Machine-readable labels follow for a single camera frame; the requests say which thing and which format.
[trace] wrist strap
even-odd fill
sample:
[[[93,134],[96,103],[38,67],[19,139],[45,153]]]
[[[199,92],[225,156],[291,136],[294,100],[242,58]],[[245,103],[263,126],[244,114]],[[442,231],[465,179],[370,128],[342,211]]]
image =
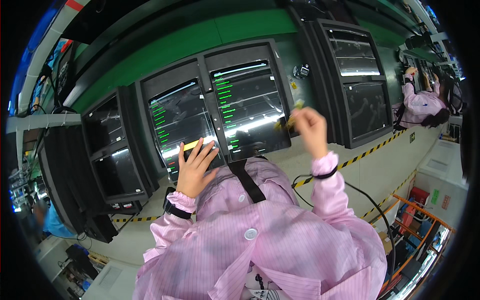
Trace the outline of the wrist strap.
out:
[[[187,213],[179,208],[175,207],[175,204],[170,203],[168,199],[165,199],[164,209],[167,214],[172,214],[182,219],[189,220],[192,217],[191,213]]]
[[[337,167],[338,167],[338,166],[335,166],[335,168],[333,168],[333,170],[332,170],[330,173],[328,173],[328,174],[325,174],[325,175],[317,175],[317,176],[314,175],[314,177],[317,178],[317,179],[327,179],[327,178],[329,178],[329,177],[332,177],[333,174],[335,174]]]

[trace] green wall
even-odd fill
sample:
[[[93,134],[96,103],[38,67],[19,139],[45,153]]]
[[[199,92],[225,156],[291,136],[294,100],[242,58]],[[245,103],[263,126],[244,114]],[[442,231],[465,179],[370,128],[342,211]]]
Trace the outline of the green wall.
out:
[[[252,37],[294,33],[282,9],[242,12],[196,23],[139,49],[105,73],[72,105],[83,112],[119,85],[130,85],[156,69],[204,50]]]

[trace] pink anti-static coat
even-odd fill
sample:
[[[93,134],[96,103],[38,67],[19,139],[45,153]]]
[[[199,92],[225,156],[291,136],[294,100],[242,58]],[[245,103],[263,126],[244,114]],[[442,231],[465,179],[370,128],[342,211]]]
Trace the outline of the pink anti-static coat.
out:
[[[314,175],[338,164],[330,152]],[[150,229],[156,246],[144,254],[134,299],[240,299],[250,261],[292,299],[375,299],[386,273],[381,240],[347,208],[342,175],[315,179],[312,211],[298,206],[287,175],[261,158],[245,169],[265,201],[253,204],[228,168],[196,198],[168,199],[197,221],[165,214]]]

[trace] hand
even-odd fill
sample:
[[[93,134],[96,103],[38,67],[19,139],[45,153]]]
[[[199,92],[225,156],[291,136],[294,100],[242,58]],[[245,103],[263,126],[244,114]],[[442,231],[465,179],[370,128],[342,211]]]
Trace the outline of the hand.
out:
[[[419,70],[415,67],[409,67],[406,71],[405,71],[405,74],[414,74],[416,72],[418,72]]]
[[[204,176],[205,171],[212,160],[216,157],[219,150],[216,148],[210,152],[210,149],[215,145],[215,142],[211,141],[200,153],[198,153],[202,148],[203,141],[203,138],[198,140],[197,146],[192,150],[187,161],[185,161],[183,157],[183,147],[185,144],[180,143],[177,192],[181,192],[190,198],[198,196],[207,184],[215,178],[215,175],[218,172],[218,169],[215,169],[207,176]]]
[[[327,122],[325,118],[309,107],[295,109],[292,115],[295,117],[295,128],[313,158],[319,159],[327,155]]]

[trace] black cable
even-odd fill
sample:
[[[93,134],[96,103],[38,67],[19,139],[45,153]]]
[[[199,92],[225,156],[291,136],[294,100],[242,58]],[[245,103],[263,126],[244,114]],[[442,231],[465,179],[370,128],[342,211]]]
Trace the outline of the black cable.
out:
[[[40,107],[40,108],[42,109],[43,113],[44,113],[44,114],[47,114],[47,113],[45,112],[45,110],[43,109],[43,107],[41,107],[39,104],[33,104],[33,105],[32,105],[32,109],[33,109],[35,106]]]
[[[392,229],[390,228],[390,225],[388,224],[387,217],[385,217],[385,214],[383,213],[383,211],[380,209],[378,204],[367,193],[365,193],[361,189],[358,189],[358,188],[354,187],[353,185],[351,185],[348,182],[345,182],[345,184],[348,185],[349,187],[361,192],[362,194],[364,194],[373,203],[373,205],[378,210],[378,212],[382,215],[382,218],[384,219],[385,224],[387,225],[388,237],[390,238],[390,242],[392,243],[392,259],[391,259],[391,266],[390,266],[390,278],[387,280],[386,285],[385,285],[385,290],[388,290],[388,284],[392,282],[393,273],[395,271],[394,270],[394,267],[395,267],[395,242],[393,240]]]
[[[298,175],[294,180],[293,180],[293,184],[296,183],[297,179],[299,177],[310,177],[311,175]],[[302,199],[306,204],[308,204],[309,206],[313,207],[313,205],[311,205],[310,203],[307,202],[307,200],[305,200],[302,196],[300,196],[300,194],[297,192],[297,190],[295,188],[293,188],[293,191],[295,192],[295,194],[298,195],[298,197],[300,197],[300,199]]]

